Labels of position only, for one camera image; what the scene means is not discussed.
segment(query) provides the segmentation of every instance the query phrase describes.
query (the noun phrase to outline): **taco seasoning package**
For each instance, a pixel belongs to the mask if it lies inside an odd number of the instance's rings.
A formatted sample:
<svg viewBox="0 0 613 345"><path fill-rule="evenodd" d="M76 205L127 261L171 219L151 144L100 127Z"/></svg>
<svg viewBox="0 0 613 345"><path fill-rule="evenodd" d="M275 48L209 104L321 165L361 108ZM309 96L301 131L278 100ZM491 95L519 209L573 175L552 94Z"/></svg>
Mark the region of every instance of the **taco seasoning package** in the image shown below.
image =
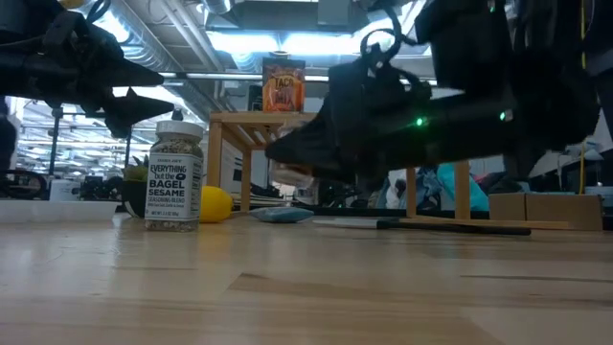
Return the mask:
<svg viewBox="0 0 613 345"><path fill-rule="evenodd" d="M304 61L270 57L263 59L264 111L303 111L305 68Z"/></svg>

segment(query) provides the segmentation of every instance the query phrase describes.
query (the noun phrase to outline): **wood grain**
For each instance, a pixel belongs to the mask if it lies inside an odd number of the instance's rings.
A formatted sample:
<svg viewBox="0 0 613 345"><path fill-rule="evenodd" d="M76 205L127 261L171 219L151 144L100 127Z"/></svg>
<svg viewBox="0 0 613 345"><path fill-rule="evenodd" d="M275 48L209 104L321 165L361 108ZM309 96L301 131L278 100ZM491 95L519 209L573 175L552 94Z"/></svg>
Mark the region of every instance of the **wood grain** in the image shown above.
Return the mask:
<svg viewBox="0 0 613 345"><path fill-rule="evenodd" d="M0 343L610 344L613 237L0 225Z"/></svg>

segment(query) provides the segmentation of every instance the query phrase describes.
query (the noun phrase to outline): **ceiling duct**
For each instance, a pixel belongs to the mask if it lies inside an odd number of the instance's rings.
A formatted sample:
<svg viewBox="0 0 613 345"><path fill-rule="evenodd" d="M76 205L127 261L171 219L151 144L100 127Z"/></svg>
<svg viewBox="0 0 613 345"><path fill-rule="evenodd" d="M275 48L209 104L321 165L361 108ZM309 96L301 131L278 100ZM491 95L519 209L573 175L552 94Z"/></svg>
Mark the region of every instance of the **ceiling duct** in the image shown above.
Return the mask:
<svg viewBox="0 0 613 345"><path fill-rule="evenodd" d="M94 0L87 1L86 5L79 10L88 11L93 2ZM122 44L125 58L156 72L183 71L181 65L153 35L134 10L125 3L125 0L114 0L108 13L114 19L110 28L103 26L106 30L112 32L113 30L109 29L119 25L120 28L117 30L123 29L129 32L128 40ZM202 121L209 121L212 110L222 110L222 106L213 97L202 92L193 81L165 87L177 97L182 98L190 110Z"/></svg>
<svg viewBox="0 0 613 345"><path fill-rule="evenodd" d="M360 4L349 0L204 0L208 9L212 3L231 5L230 12L209 17L206 26L213 31L241 29L351 34L370 22Z"/></svg>
<svg viewBox="0 0 613 345"><path fill-rule="evenodd" d="M234 7L235 0L203 0L204 6L213 14L225 14Z"/></svg>

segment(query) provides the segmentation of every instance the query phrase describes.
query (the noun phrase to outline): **wooden shelf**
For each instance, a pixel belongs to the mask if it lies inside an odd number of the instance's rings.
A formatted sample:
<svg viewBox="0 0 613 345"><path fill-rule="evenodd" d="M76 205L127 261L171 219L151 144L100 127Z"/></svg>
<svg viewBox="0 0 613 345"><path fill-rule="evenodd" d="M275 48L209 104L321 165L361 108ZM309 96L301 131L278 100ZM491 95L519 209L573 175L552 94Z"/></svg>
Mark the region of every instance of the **wooden shelf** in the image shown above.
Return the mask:
<svg viewBox="0 0 613 345"><path fill-rule="evenodd" d="M280 127L311 121L316 114L296 112L217 112L211 123L221 124L222 138L237 149L264 150L278 138Z"/></svg>
<svg viewBox="0 0 613 345"><path fill-rule="evenodd" d="M315 118L314 113L298 112L216 112L211 114L207 184L221 184L221 145L225 140L243 154L240 209L249 211L251 151L264 150L279 137L279 128Z"/></svg>

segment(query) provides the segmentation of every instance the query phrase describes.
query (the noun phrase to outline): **yellow lemon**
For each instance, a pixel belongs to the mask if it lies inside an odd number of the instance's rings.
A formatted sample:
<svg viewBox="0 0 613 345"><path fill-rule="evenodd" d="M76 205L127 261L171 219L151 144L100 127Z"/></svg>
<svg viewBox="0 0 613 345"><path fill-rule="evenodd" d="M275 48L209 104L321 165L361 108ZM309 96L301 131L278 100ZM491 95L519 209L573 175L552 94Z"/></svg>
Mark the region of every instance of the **yellow lemon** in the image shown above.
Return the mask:
<svg viewBox="0 0 613 345"><path fill-rule="evenodd" d="M202 188L200 222L220 222L232 214L232 197L217 187Z"/></svg>

